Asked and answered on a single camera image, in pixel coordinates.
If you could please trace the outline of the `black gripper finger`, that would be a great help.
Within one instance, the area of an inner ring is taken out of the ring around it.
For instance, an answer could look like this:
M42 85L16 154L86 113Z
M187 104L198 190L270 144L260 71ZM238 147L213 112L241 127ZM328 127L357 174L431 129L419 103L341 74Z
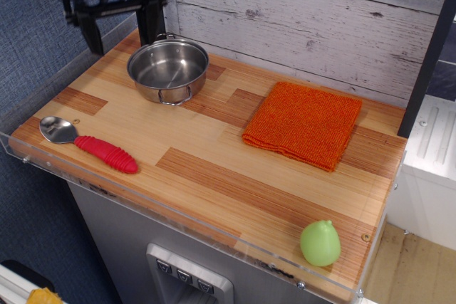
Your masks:
M79 16L78 22L91 53L103 56L103 41L96 20L90 16Z
M150 45L157 37L165 33L165 20L163 8L166 1L149 1L141 4L136 11L140 42L142 45Z

